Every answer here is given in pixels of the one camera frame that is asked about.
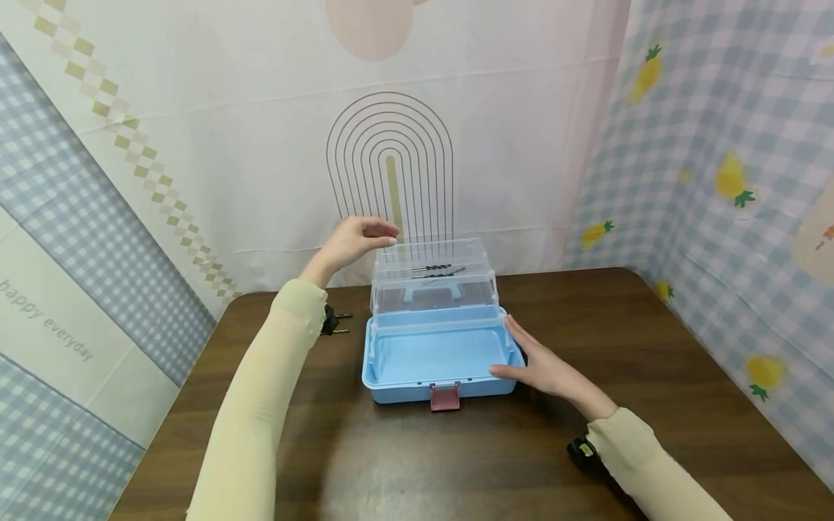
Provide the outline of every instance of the box latch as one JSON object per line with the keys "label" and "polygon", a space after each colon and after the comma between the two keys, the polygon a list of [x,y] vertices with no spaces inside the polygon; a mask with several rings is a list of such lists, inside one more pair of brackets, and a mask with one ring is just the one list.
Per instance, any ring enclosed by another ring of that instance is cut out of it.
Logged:
{"label": "box latch", "polygon": [[433,383],[431,390],[431,412],[456,411],[460,408],[460,382],[455,385],[437,387]]}

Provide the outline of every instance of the plastic box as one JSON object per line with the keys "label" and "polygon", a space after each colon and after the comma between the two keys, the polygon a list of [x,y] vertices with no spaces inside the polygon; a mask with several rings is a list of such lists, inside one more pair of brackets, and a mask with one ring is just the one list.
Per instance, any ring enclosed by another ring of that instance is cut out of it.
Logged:
{"label": "plastic box", "polygon": [[478,238],[400,244],[374,264],[362,382],[377,403],[428,400],[432,410],[460,398],[507,394],[493,363],[524,366],[506,330],[495,272]]}

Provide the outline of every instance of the checkered fabric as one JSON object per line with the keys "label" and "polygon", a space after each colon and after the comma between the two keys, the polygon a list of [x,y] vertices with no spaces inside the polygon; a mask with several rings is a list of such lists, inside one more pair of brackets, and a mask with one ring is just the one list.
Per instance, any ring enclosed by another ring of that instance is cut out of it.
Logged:
{"label": "checkered fabric", "polygon": [[0,206],[177,385],[215,322],[0,36]]}
{"label": "checkered fabric", "polygon": [[141,122],[130,115],[129,103],[118,94],[118,84],[108,78],[107,67],[95,57],[95,48],[81,35],[81,23],[64,11],[66,0],[18,0],[33,13],[33,28],[50,38],[50,50],[60,58],[63,71],[78,80],[78,92],[90,100],[90,110],[103,119],[104,127],[114,134],[113,145],[124,151],[125,160],[133,167],[133,175],[166,217],[179,244],[224,303],[242,293],[206,244],[194,215],[173,187],[173,178],[165,173],[165,165],[157,159],[157,151],[148,145],[150,137],[140,130]]}
{"label": "checkered fabric", "polygon": [[105,519],[143,450],[0,357],[0,521]]}
{"label": "checkered fabric", "polygon": [[[790,251],[834,170],[834,60],[814,56],[834,44],[834,2],[631,6],[565,266],[626,266],[673,286],[671,309],[748,394],[748,361],[781,360],[783,383],[751,398],[834,487],[834,288]],[[743,207],[717,188],[728,154],[755,198]]]}

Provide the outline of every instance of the clear plastic lid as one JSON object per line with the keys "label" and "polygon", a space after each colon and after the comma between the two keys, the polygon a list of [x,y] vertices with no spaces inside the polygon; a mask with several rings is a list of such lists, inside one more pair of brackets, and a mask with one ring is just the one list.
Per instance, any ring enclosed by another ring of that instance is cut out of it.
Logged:
{"label": "clear plastic lid", "polygon": [[[478,238],[398,244],[377,252],[370,304],[375,317],[485,305],[497,315],[495,272]],[[447,317],[455,320],[431,320]]]}

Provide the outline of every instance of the arm sleeve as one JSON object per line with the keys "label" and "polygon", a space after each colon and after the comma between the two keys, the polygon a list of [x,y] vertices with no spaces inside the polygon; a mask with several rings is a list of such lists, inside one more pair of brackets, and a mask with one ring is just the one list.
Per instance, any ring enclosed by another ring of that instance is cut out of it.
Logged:
{"label": "arm sleeve", "polygon": [[214,421],[188,521],[269,519],[289,399],[324,321],[327,293],[292,280],[234,374]]}
{"label": "arm sleeve", "polygon": [[721,521],[730,516],[626,408],[588,424],[588,441],[611,477],[652,521]]}

